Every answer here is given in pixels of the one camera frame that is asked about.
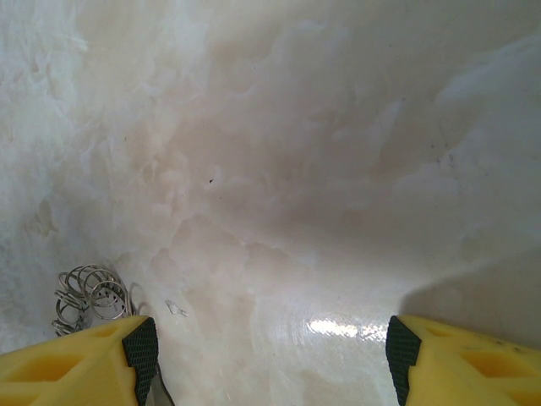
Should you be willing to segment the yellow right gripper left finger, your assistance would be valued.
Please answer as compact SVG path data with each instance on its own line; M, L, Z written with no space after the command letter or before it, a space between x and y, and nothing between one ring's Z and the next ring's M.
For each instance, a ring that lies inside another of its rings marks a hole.
M133 315L1 355L2 405L144 405L159 347Z

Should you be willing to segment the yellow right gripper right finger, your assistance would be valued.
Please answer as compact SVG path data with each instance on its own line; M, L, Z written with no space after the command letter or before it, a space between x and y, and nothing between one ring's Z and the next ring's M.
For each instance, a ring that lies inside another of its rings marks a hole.
M386 359L400 405L540 404L540 352L414 315L394 315Z

